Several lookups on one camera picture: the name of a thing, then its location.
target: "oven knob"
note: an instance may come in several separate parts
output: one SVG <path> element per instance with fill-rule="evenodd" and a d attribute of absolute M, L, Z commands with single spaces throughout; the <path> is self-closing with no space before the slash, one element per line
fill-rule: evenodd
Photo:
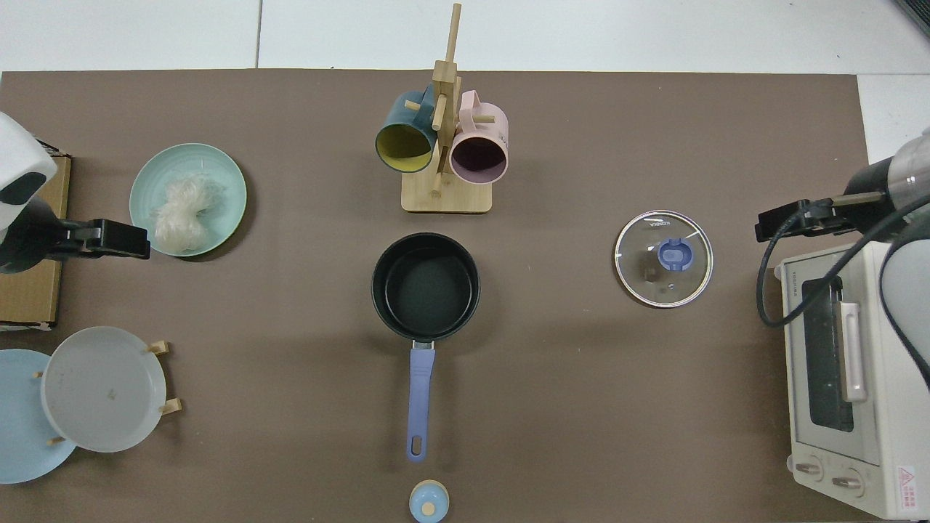
<path fill-rule="evenodd" d="M 846 469 L 845 476 L 835 477 L 832 481 L 833 485 L 841 489 L 852 490 L 857 498 L 861 498 L 866 493 L 865 482 L 862 481 L 862 476 L 851 468 Z"/>
<path fill-rule="evenodd" d="M 823 479 L 823 466 L 817 456 L 805 456 L 801 463 L 795 463 L 792 458 L 789 458 L 788 469 L 812 476 L 814 481 Z"/>

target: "warning label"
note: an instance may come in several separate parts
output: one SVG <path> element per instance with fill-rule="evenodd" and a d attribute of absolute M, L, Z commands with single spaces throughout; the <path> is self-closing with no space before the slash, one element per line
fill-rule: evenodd
<path fill-rule="evenodd" d="M 897 468 L 897 498 L 902 511 L 917 510 L 917 477 L 912 466 Z"/>

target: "oven door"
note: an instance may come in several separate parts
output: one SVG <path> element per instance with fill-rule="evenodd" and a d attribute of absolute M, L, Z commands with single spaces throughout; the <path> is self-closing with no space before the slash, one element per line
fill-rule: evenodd
<path fill-rule="evenodd" d="M 786 304 L 793 309 L 801 303 L 843 252 L 786 262 Z M 867 360 L 863 351 L 870 349 L 872 316 L 881 311 L 875 289 L 867 288 L 871 264 L 863 260 L 863 253 L 856 255 L 830 282 L 830 291 L 787 327 L 790 393 L 797 441 L 878 465 L 874 391 L 862 362 Z"/>

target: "saucepan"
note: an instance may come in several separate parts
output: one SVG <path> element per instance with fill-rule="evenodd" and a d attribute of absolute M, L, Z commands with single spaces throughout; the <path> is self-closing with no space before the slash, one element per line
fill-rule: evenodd
<path fill-rule="evenodd" d="M 375 310 L 391 330 L 413 341 L 405 442 L 412 462 L 426 459 L 434 342 L 468 323 L 480 288 L 472 255 L 459 242 L 437 233 L 397 240 L 375 265 Z"/>

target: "white floor tile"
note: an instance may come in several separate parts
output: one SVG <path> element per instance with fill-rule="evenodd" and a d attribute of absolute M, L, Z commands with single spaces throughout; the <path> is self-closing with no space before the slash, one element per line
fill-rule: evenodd
<path fill-rule="evenodd" d="M 254 67 L 259 0 L 0 0 L 0 71 Z"/>
<path fill-rule="evenodd" d="M 930 127 L 930 74 L 861 75 L 859 102 L 871 163 Z"/>
<path fill-rule="evenodd" d="M 462 70 L 930 73 L 890 0 L 462 0 Z M 431 69 L 452 2 L 264 0 L 260 67 Z"/>

